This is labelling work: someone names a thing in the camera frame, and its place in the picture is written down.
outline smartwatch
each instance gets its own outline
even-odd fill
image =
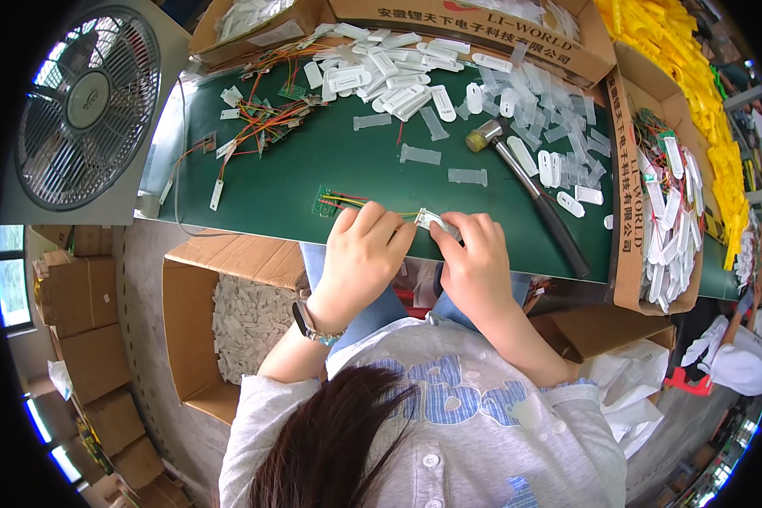
[[[341,339],[341,336],[345,335],[345,331],[347,331],[346,329],[339,333],[322,333],[317,331],[314,327],[314,321],[310,319],[310,314],[308,314],[304,301],[295,301],[291,308],[293,310],[293,318],[296,320],[296,326],[299,327],[299,331],[308,340],[321,342],[325,345],[334,345],[335,341]]]

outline gray shirt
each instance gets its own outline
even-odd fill
[[[370,364],[417,389],[375,436],[370,463],[414,418],[367,506],[624,506],[627,460],[592,382],[538,389],[484,337],[434,315],[396,321],[337,351],[327,371]],[[222,508],[244,505],[282,425],[317,388],[315,380],[244,377],[220,474]]]

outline concrete floor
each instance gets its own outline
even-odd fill
[[[217,482],[230,429],[181,406],[166,355],[161,298],[163,256],[188,239],[174,224],[145,220],[119,232],[119,321],[133,373],[135,401],[153,443],[186,482],[195,506],[216,505]],[[718,387],[701,398],[669,389],[658,409],[665,414],[655,433],[629,461],[627,503],[646,506],[660,493],[675,464],[707,441],[738,395]]]

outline pile of yellow plastic parts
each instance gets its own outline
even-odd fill
[[[720,206],[728,241],[725,269],[731,270],[748,227],[740,147],[732,138],[714,85],[709,61],[691,36],[697,22],[678,0],[596,0],[613,40],[632,46],[680,85],[688,100],[691,120],[709,140],[709,160],[717,178],[712,191]]]

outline fan grille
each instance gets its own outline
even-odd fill
[[[122,175],[152,120],[160,67],[151,28],[121,6],[94,11],[63,36],[34,79],[19,128],[17,172],[33,201],[71,210]],[[94,72],[109,91],[93,97],[98,118],[78,128],[68,104],[83,101],[82,78]]]

